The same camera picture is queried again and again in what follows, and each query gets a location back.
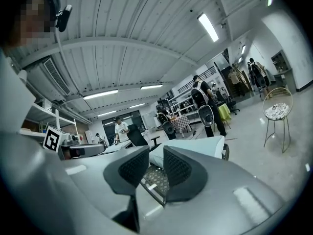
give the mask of white floor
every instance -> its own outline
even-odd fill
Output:
[[[308,177],[306,164],[312,167],[313,148],[313,86],[293,95],[293,108],[288,117],[291,133],[291,144],[282,154],[281,143],[283,124],[276,122],[276,134],[270,138],[263,148],[267,130],[267,119],[263,115],[262,101],[241,109],[237,115],[231,114],[229,122],[231,129],[225,143],[229,145],[229,160],[265,182],[285,200],[290,200],[299,193]],[[206,138],[204,126],[201,123],[191,125],[197,133],[193,139]],[[268,133],[273,132],[270,122]],[[190,139],[192,133],[184,131],[185,137],[177,134],[178,139]],[[161,136],[157,143],[168,140],[163,131],[157,131],[151,136]]]

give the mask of checkered cloth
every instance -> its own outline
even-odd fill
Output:
[[[181,117],[177,117],[175,120],[172,120],[171,123],[176,130],[179,130],[189,124],[189,119],[186,116],[182,115]]]

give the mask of gold wire chair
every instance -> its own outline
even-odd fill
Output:
[[[292,95],[290,91],[286,88],[276,88],[272,90],[263,101],[263,114],[269,121],[274,122],[274,132],[268,136],[268,128],[266,130],[266,137],[264,146],[267,140],[273,136],[276,132],[275,122],[283,121],[284,122],[284,139],[283,139],[283,148],[282,152],[284,153],[290,146],[290,131],[289,131],[289,123],[288,123],[288,114],[290,113],[293,105]],[[287,120],[288,126],[288,135],[289,135],[289,144],[286,149],[285,148],[285,119]]]

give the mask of air vent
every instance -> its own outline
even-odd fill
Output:
[[[44,67],[49,72],[49,74],[51,75],[54,82],[60,87],[60,89],[66,95],[68,95],[70,93],[70,90],[69,90],[68,86],[66,85],[66,83],[64,82],[63,78],[58,73],[58,71],[57,71],[54,63],[52,62],[51,58],[49,58],[47,61],[44,62]]]

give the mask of man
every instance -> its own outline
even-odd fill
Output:
[[[105,147],[108,147],[106,139],[104,139],[99,133],[97,133],[96,136],[99,138],[99,143],[102,143]]]
[[[194,76],[194,85],[193,85],[194,88],[197,87],[199,81],[201,81],[200,77],[198,75],[195,75]],[[223,122],[221,120],[219,109],[216,107],[216,104],[214,103],[213,93],[211,91],[211,88],[209,87],[209,85],[205,81],[202,81],[202,83],[201,83],[201,90],[205,94],[207,94],[207,96],[209,98],[208,105],[212,109],[212,112],[213,112],[213,115],[214,115],[214,122],[216,123],[217,128],[220,131],[220,135],[225,137],[226,136],[226,131],[225,131],[224,124],[223,124]],[[208,138],[214,136],[211,126],[210,127],[205,127],[205,132],[206,132],[206,135],[207,135]]]
[[[120,117],[116,117],[114,119],[114,122],[116,122],[115,126],[115,138],[116,140],[119,140],[120,142],[124,142],[128,140],[127,133],[129,133],[128,124],[125,122],[122,122]]]
[[[0,7],[0,131],[16,133],[35,97],[20,83],[6,56],[54,28],[60,0],[0,0]]]
[[[246,94],[243,91],[243,88],[241,87],[241,83],[240,83],[239,78],[237,76],[237,72],[235,71],[234,68],[232,68],[230,70],[230,73],[228,74],[228,78],[231,80],[232,84],[234,85],[235,90],[237,91],[238,95],[239,96],[246,96]]]
[[[269,79],[268,79],[268,76],[266,75],[265,68],[259,62],[255,62],[253,58],[250,58],[249,61],[251,63],[250,65],[251,70],[256,77],[256,81],[262,86],[264,97],[266,97],[268,93],[270,92],[270,90],[268,88]]]

